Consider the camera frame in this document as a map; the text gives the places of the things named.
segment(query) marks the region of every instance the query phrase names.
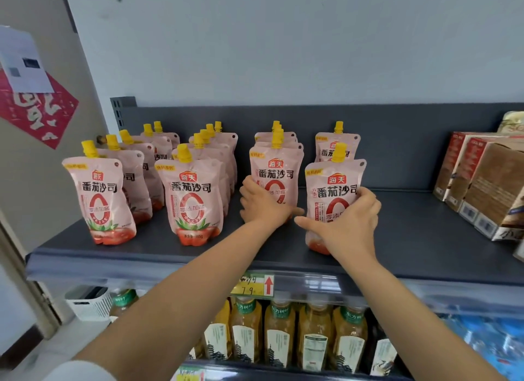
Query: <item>white basket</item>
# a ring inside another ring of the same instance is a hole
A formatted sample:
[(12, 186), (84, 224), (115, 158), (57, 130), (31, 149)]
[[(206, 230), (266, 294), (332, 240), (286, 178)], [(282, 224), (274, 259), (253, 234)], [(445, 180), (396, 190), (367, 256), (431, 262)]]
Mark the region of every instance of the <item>white basket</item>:
[(109, 290), (103, 287), (93, 298), (87, 299), (94, 289), (93, 286), (79, 285), (68, 291), (64, 297), (76, 317), (84, 322), (109, 320), (109, 311), (113, 305)]

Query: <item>price tag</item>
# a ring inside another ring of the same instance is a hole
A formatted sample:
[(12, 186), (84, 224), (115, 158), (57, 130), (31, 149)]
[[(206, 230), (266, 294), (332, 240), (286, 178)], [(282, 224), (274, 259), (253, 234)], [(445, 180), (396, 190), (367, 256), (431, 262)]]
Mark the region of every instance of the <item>price tag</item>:
[(240, 296), (273, 297), (274, 287), (274, 275), (246, 273), (231, 293)]
[(206, 371), (200, 368), (179, 367), (171, 381), (206, 381)]

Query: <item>forearm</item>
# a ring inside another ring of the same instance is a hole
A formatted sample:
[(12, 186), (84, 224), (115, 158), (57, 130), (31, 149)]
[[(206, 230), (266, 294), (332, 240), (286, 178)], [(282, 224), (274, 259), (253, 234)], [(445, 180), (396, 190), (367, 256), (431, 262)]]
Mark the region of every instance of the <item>forearm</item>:
[(151, 289), (77, 359), (117, 379), (170, 379), (272, 232), (241, 226)]
[(416, 380), (504, 379), (376, 260), (341, 264)]

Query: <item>person's left hand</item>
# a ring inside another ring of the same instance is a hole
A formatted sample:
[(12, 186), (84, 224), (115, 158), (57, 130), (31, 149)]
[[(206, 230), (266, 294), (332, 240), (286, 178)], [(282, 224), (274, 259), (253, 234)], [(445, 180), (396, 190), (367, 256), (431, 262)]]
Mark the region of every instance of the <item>person's left hand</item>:
[(240, 193), (240, 203), (244, 207), (240, 216), (246, 223), (256, 221), (275, 230), (292, 215), (304, 214), (302, 208), (277, 203), (271, 193), (253, 181), (251, 175), (244, 179)]

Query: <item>white sleeve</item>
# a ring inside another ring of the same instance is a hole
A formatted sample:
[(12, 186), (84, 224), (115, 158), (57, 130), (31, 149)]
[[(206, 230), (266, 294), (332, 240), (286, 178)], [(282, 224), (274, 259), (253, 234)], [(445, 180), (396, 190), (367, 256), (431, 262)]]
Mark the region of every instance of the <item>white sleeve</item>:
[(55, 368), (43, 381), (116, 381), (99, 365), (84, 361), (65, 362)]

